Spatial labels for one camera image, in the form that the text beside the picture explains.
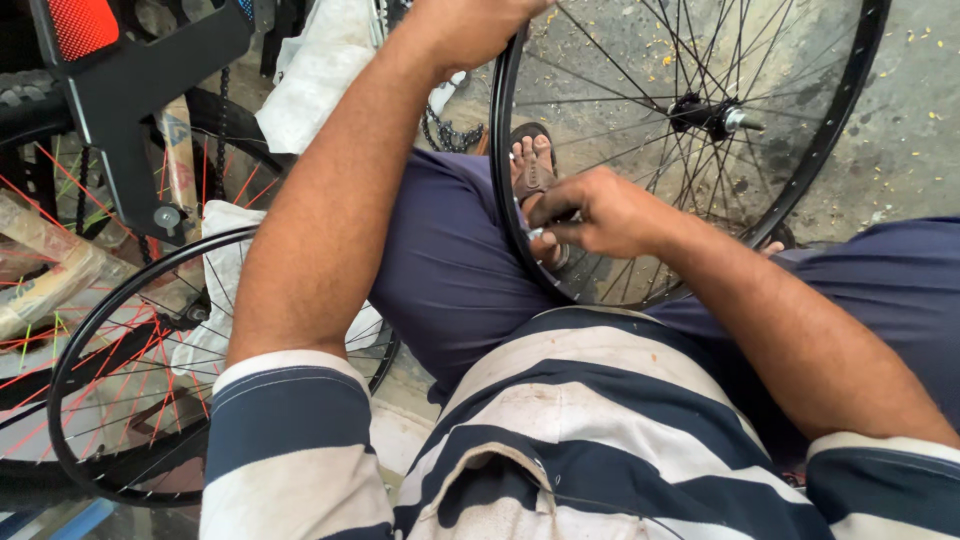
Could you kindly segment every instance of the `hand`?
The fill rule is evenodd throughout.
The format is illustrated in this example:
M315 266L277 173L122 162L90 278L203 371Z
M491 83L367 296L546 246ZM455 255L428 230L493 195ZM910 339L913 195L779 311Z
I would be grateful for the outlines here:
M551 223L580 211L582 221ZM607 167L566 178L543 194L530 211L530 227L545 227L547 244L576 244L613 258L660 256L672 234L691 218Z
M429 49L428 61L446 80L496 58L522 25L554 1L416 0L394 34Z

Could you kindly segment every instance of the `red reflector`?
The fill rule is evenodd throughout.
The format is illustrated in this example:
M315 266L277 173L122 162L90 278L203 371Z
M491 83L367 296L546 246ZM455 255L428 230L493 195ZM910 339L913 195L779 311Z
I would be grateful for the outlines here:
M48 0L60 55L74 61L110 45L120 29L107 0Z

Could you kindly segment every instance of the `brown sandal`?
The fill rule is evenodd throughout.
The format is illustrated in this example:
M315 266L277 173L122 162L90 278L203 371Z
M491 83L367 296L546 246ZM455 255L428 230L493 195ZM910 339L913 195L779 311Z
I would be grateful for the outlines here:
M550 140L550 133L541 124L527 122L510 133L510 147L513 148L518 142L522 144L526 136L534 139L537 135L543 135ZM553 151L553 141L550 140L550 142L550 163L553 165L553 170L541 165L536 158L527 160L524 170L520 172L519 180L514 184L514 196L518 205L522 206L523 201L529 199L534 193L543 193L548 187L557 183L557 155Z

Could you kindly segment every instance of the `wheel hub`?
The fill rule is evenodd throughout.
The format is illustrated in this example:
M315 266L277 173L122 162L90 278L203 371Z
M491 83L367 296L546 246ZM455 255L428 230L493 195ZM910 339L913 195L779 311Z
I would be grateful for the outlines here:
M676 132L697 128L707 132L713 142L732 136L737 130L763 131L763 126L749 118L736 98L716 104L704 103L700 96L688 93L670 106L670 125Z

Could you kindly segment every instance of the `navy and white striped shirt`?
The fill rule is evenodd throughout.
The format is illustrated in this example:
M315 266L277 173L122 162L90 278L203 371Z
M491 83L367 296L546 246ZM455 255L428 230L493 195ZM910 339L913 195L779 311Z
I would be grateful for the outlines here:
M835 433L803 495L696 354L630 311L536 317L464 376L394 508L353 368L245 360L214 388L201 537L960 538L960 451Z

